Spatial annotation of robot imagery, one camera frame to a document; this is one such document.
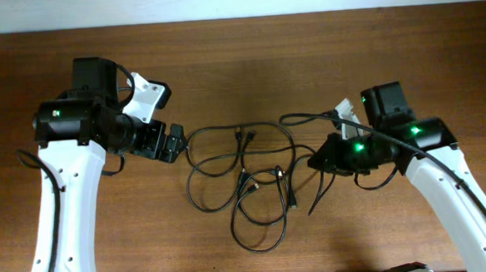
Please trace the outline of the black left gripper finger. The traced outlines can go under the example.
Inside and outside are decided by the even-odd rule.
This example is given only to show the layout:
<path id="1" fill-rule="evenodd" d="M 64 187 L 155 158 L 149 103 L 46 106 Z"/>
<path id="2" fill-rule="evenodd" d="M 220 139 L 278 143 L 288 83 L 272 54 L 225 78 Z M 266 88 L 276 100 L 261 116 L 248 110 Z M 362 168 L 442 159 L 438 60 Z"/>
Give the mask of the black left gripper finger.
<path id="1" fill-rule="evenodd" d="M 168 143 L 170 145 L 180 145 L 185 143 L 185 131 L 183 130 L 182 125 L 177 125 L 175 123 L 170 125 Z"/>
<path id="2" fill-rule="evenodd" d="M 160 160 L 166 163 L 174 163 L 177 157 L 185 150 L 185 147 L 182 145 L 179 146 L 169 146 L 165 145 L 165 147 L 161 150 Z"/>

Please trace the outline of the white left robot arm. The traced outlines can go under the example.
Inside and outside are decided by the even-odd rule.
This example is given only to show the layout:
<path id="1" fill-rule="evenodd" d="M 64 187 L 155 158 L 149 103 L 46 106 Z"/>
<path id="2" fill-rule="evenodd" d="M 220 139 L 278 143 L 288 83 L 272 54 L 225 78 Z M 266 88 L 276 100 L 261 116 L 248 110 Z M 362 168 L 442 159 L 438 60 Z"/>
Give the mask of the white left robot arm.
<path id="1" fill-rule="evenodd" d="M 97 190 L 108 154 L 130 153 L 173 163 L 186 148 L 182 127 L 157 121 L 153 113 L 166 94 L 126 106 L 98 100 L 56 100 L 35 117 L 38 153 L 20 150 L 26 166 L 42 177 L 37 243 L 31 272 L 97 272 Z"/>

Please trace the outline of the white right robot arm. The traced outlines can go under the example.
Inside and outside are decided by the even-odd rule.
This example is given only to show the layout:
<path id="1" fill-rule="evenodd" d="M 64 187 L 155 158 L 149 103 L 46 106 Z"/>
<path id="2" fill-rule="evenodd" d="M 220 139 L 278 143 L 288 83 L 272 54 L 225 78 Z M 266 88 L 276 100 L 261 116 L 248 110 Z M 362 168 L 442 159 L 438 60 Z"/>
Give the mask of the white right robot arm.
<path id="1" fill-rule="evenodd" d="M 486 195 L 474 180 L 458 140 L 438 117 L 419 120 L 398 82 L 361 92 L 369 125 L 332 133 L 309 159 L 309 167 L 337 176 L 368 175 L 393 163 L 432 207 L 461 254 L 468 272 L 486 272 Z"/>

